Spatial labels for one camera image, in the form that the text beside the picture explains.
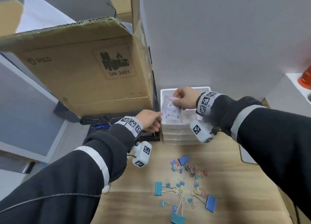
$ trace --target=person's right hand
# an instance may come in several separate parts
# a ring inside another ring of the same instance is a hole
[[[173,105],[182,106],[183,109],[195,109],[196,101],[201,93],[191,87],[181,87],[178,88],[173,97],[179,98],[178,100],[173,100]]]

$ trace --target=hand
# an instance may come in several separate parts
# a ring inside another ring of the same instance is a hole
[[[161,112],[154,112],[152,110],[142,110],[135,116],[141,123],[142,129],[147,132],[158,132],[161,127]]]
[[[178,100],[173,100],[173,105],[182,106],[183,109],[195,109],[196,101],[201,93],[191,87],[181,87],[178,88],[173,97],[179,98]]]

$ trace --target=battery hazard label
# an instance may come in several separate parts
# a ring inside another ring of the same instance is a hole
[[[136,69],[127,43],[92,50],[106,80],[136,77]]]

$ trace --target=orange object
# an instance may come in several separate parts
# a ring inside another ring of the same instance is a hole
[[[311,65],[298,79],[298,83],[300,84],[300,86],[311,90]]]

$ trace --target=wrist band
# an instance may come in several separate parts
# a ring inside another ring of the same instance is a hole
[[[211,107],[214,104],[214,101],[220,94],[218,92],[205,92],[200,96],[200,99],[197,104],[196,113],[202,117],[208,116],[211,112]]]
[[[134,137],[137,137],[142,131],[142,123],[135,117],[125,116],[115,124],[124,125],[129,131],[131,131]]]

